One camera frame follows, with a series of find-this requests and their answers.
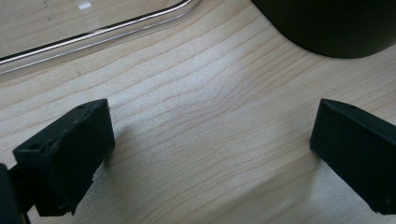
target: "light wood surface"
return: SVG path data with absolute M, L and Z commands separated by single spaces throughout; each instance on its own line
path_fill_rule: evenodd
M 3 81 L 0 94 L 9 168 L 14 147 L 72 107 L 111 107 L 117 144 L 76 215 L 33 209 L 33 223 L 396 222 L 309 149 L 320 98 L 396 124 L 396 47 L 325 58 L 248 0 L 203 0 L 177 26 Z
M 143 16 L 181 0 L 2 0 L 0 58 Z

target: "clear plastic tray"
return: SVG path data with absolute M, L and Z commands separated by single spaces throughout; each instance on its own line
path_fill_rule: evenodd
M 199 0 L 5 0 L 0 75 L 173 21 Z

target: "black cylindrical object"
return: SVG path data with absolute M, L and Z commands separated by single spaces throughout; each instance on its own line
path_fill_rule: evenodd
M 396 43 L 396 0 L 252 0 L 304 49 L 336 58 L 372 55 Z

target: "black plastic block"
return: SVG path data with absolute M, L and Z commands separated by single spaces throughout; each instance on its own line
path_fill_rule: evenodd
M 80 105 L 14 149 L 40 216 L 76 211 L 115 140 L 107 100 Z
M 396 214 L 396 127 L 356 106 L 321 100 L 311 148 L 375 212 Z

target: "wooden table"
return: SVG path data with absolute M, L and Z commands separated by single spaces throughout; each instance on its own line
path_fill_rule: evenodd
M 396 47 L 358 60 L 295 46 L 248 0 L 0 83 L 0 162 L 107 98 L 116 148 L 75 216 L 33 223 L 395 223 L 309 149 L 321 98 L 396 123 Z

